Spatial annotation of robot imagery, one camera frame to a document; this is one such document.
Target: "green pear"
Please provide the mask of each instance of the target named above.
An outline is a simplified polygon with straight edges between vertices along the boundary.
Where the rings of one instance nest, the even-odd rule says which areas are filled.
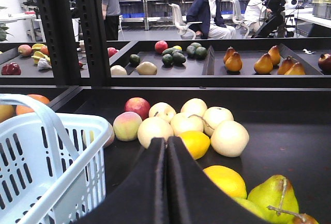
[[[281,210],[299,212],[292,184],[283,175],[273,175],[252,189],[247,200],[260,206],[264,210],[265,219],[274,224],[288,224],[293,215],[269,210],[270,205]]]

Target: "chair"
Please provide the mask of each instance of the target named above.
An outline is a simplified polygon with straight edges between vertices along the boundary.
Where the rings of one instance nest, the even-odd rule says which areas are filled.
[[[120,15],[118,16],[118,19],[119,19],[119,24],[118,24],[118,33],[122,33],[122,37],[123,37],[123,40],[124,39],[124,33],[123,33],[123,29],[122,29],[122,20],[123,20],[123,15]]]
[[[230,2],[232,3],[232,22],[237,25],[236,29],[243,27],[243,32],[240,34],[243,34],[243,38],[246,39],[249,35],[249,26],[244,23],[245,19],[242,16],[240,3],[238,0],[230,0]]]
[[[195,21],[195,22],[188,22],[184,23],[183,22],[183,16],[182,16],[182,11],[180,10],[180,6],[177,4],[169,4],[169,6],[172,8],[172,22],[173,24],[177,27],[178,29],[178,34],[182,39],[187,39],[188,37],[185,36],[187,32],[190,32],[193,34],[192,39],[195,39],[197,35],[195,34],[195,31],[191,30],[189,28],[190,25],[192,24],[197,24],[197,23],[202,23],[201,21]]]

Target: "lemon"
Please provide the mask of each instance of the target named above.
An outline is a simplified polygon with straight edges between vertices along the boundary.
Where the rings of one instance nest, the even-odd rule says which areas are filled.
[[[205,155],[210,146],[209,137],[201,131],[185,131],[178,136],[181,137],[193,159],[199,159]]]
[[[245,181],[236,171],[225,166],[209,166],[203,171],[230,197],[247,198]]]
[[[182,51],[182,48],[180,46],[174,46],[173,48],[176,48],[178,50],[181,50]]]

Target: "man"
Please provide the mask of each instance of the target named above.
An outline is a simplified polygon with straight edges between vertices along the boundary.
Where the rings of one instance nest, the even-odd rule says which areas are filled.
[[[107,40],[118,40],[119,14],[121,9],[118,0],[101,0],[102,17]]]
[[[234,39],[236,30],[227,26],[221,15],[220,0],[194,0],[186,16],[187,22],[201,21],[190,29],[202,39]]]
[[[245,24],[251,32],[256,33],[263,23],[268,19],[271,10],[266,8],[263,0],[250,0],[244,14]]]

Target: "floor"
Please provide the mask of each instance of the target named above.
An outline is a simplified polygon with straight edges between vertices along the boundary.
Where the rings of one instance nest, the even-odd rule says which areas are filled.
[[[123,34],[118,34],[118,40],[180,40],[181,37],[174,26],[144,28],[123,28]],[[237,30],[236,39],[242,39],[242,35]]]

